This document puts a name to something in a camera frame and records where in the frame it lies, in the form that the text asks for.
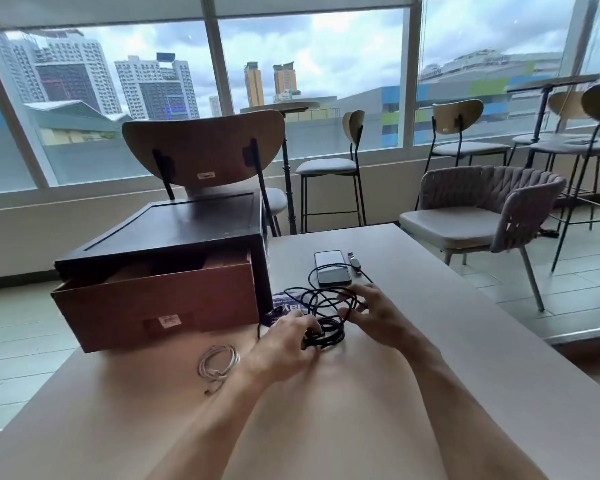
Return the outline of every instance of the label sticker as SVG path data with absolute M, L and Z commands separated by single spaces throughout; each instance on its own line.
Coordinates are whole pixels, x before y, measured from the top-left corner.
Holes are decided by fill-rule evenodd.
M 162 328 L 170 328 L 172 326 L 180 325 L 182 322 L 180 321 L 180 317 L 177 315 L 166 315 L 163 317 L 158 317 L 160 321 L 160 325 Z

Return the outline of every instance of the black cable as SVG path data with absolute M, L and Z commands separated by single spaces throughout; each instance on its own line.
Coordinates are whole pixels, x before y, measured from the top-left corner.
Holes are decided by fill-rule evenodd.
M 295 286 L 284 290 L 283 292 L 289 298 L 304 306 L 310 315 L 314 315 L 317 318 L 318 323 L 320 323 L 320 327 L 322 328 L 321 335 L 313 332 L 312 330 L 307 330 L 303 339 L 305 347 L 325 348 L 339 344 L 344 339 L 344 322 L 348 320 L 352 310 L 355 310 L 358 305 L 364 304 L 358 299 L 358 295 L 344 286 L 332 286 L 328 288 L 314 286 L 312 283 L 313 274 L 317 274 L 318 271 L 327 267 L 351 267 L 359 271 L 369 281 L 369 283 L 373 283 L 371 278 L 369 278 L 359 267 L 347 263 L 333 263 L 314 267 L 311 270 L 309 276 L 307 277 L 307 281 L 309 282 L 309 286 L 311 288 Z M 325 293 L 336 293 L 336 296 L 329 297 L 325 295 Z M 338 299 L 337 295 L 344 296 L 345 298 Z M 344 318 L 341 318 L 338 315 L 337 304 L 339 303 L 346 303 L 348 305 L 347 313 Z M 321 311 L 326 308 L 332 308 L 335 311 L 335 314 L 328 315 Z M 260 325 L 258 325 L 258 339 L 260 339 Z

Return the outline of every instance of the hand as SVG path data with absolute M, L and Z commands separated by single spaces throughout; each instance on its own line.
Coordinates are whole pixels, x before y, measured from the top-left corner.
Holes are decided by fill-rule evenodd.
M 264 387 L 289 379 L 320 354 L 318 347 L 301 348 L 308 328 L 322 332 L 313 315 L 303 316 L 299 310 L 280 318 L 254 345 L 240 366 Z
M 348 320 L 369 337 L 399 350 L 411 363 L 441 359 L 440 351 L 407 320 L 380 288 L 374 284 L 355 284 L 348 289 L 365 299 L 365 304 L 351 311 Z M 338 315 L 344 318 L 348 311 L 348 308 L 340 308 Z

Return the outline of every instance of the white cable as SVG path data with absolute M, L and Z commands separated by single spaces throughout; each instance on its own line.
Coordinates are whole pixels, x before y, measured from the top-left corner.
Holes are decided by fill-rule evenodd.
M 212 369 L 209 366 L 209 361 L 213 359 L 216 355 L 228 353 L 230 355 L 229 364 L 222 370 L 217 371 L 216 369 Z M 240 354 L 236 351 L 236 349 L 231 345 L 214 345 L 213 347 L 209 347 L 208 350 L 202 354 L 200 360 L 198 361 L 198 375 L 202 377 L 202 379 L 210 382 L 212 386 L 205 391 L 206 395 L 211 395 L 215 393 L 224 381 L 229 377 L 229 371 L 234 368 L 240 362 Z

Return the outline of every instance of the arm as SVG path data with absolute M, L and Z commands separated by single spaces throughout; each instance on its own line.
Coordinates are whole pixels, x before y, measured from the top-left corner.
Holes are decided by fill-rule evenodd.
M 375 285 L 352 285 L 365 308 L 349 321 L 393 347 L 415 374 L 450 480 L 546 480 L 536 464 L 501 430 L 442 359 L 440 351 Z
M 183 436 L 147 480 L 218 480 L 253 407 L 274 382 L 307 367 L 318 349 L 301 350 L 307 328 L 320 331 L 312 315 L 298 311 L 278 320 L 204 405 Z

